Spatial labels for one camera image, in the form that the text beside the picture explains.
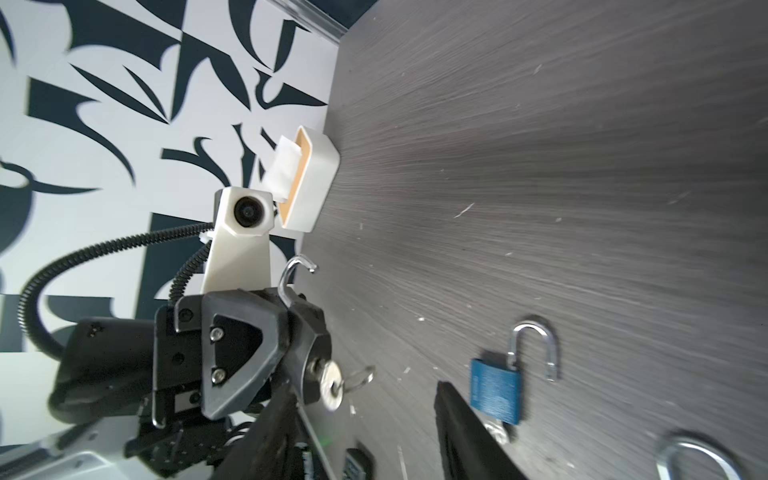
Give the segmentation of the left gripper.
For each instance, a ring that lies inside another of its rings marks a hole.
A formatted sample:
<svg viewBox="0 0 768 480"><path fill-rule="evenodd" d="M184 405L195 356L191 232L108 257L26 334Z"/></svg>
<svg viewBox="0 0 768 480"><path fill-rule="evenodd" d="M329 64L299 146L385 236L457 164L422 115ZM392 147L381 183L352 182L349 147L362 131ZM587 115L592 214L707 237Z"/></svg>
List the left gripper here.
<svg viewBox="0 0 768 480"><path fill-rule="evenodd" d="M153 420L171 422L183 388L218 420L257 397L289 343L280 300L243 290L181 298L153 320L93 318L71 334L48 408L65 423L112 416L151 398Z"/></svg>

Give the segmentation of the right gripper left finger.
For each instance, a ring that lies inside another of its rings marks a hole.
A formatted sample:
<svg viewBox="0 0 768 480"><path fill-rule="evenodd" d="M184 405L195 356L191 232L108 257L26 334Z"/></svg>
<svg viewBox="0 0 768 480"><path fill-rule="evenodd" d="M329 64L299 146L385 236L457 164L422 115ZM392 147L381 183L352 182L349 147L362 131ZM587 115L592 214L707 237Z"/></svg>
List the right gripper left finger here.
<svg viewBox="0 0 768 480"><path fill-rule="evenodd" d="M293 479L298 455L297 398L288 385L278 388L246 435L237 441L213 479Z"/></svg>

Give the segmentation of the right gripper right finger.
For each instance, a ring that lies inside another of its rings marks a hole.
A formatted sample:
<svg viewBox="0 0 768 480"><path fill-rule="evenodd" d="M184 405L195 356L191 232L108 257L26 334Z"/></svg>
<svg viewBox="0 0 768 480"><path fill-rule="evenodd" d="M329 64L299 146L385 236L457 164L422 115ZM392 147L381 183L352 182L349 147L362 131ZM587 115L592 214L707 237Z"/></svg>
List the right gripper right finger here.
<svg viewBox="0 0 768 480"><path fill-rule="evenodd" d="M437 383L434 410L445 479L526 479L452 383Z"/></svg>

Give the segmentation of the black padlock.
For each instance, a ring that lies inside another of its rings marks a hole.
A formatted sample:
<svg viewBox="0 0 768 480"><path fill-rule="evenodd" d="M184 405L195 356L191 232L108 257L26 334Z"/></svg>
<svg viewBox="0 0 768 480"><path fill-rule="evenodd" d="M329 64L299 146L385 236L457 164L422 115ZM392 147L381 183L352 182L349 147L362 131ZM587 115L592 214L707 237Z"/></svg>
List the black padlock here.
<svg viewBox="0 0 768 480"><path fill-rule="evenodd" d="M331 334L323 310L301 297L289 285L289 279L299 266L309 272L318 266L303 254L288 260L277 285L280 301L289 320L289 346L280 367L293 385L298 400L304 405L321 404L334 412L344 397L370 384L376 367L369 365L352 374L345 374L333 359Z"/></svg>

